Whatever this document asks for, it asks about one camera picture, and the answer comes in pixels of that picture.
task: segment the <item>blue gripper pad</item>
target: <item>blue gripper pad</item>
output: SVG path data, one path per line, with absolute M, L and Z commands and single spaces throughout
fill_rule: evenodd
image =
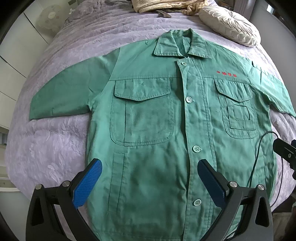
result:
M 103 170 L 102 162 L 97 160 L 84 175 L 73 191 L 73 204 L 77 209 L 83 206 Z
M 226 193 L 212 173 L 217 172 L 213 168 L 211 172 L 204 163 L 204 159 L 198 162 L 197 172 L 215 205 L 223 209 L 226 206 Z

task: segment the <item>round pillow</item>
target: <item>round pillow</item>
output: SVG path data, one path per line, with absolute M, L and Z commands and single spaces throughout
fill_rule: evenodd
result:
M 239 44 L 252 47 L 261 42 L 258 29 L 237 12 L 205 6 L 199 11 L 199 17 L 210 28 Z

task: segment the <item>green jacket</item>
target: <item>green jacket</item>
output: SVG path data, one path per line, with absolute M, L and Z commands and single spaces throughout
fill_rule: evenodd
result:
M 271 104 L 295 116 L 280 80 L 191 29 L 171 30 L 63 70 L 33 97 L 30 120 L 91 112 L 86 162 L 100 159 L 103 172 L 88 210 L 102 241 L 197 241 L 220 212 L 198 161 L 246 186 Z M 272 140 L 252 181 L 269 197 Z

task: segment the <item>jacket's left sleeve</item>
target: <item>jacket's left sleeve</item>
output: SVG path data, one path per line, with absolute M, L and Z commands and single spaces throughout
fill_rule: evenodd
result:
M 262 70 L 254 62 L 252 62 L 249 77 L 252 84 L 268 98 L 269 104 L 272 104 L 279 112 L 296 117 L 287 88 L 281 80 Z
M 86 59 L 58 73 L 33 97 L 29 119 L 89 112 L 90 99 L 99 95 L 109 81 L 119 51 Z

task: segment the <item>bedspread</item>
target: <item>bedspread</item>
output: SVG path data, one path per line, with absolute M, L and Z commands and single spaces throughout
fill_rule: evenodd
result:
M 214 0 L 208 2 L 210 5 L 216 4 Z M 157 38 L 170 29 L 192 28 L 203 38 L 255 60 L 281 79 L 261 45 L 250 48 L 225 39 L 204 25 L 197 15 L 170 14 L 172 18 L 159 18 L 153 13 L 135 13 L 131 2 L 126 0 L 87 0 L 69 17 L 31 70 L 16 103 L 8 135 L 5 152 L 7 172 L 10 180 L 29 199 L 36 184 L 42 183 L 45 187 L 60 185 L 85 167 L 89 114 L 32 121 L 28 118 L 33 95 L 68 66 L 107 54 L 128 43 Z M 296 120 L 292 116 L 271 110 L 270 119 L 272 130 L 280 138 L 287 142 L 296 139 Z M 277 166 L 271 203 L 276 199 L 281 181 L 281 160 L 278 156 Z M 292 170 L 284 161 L 283 184 L 273 208 L 283 202 L 294 187 Z M 80 210 L 87 219 L 85 207 Z

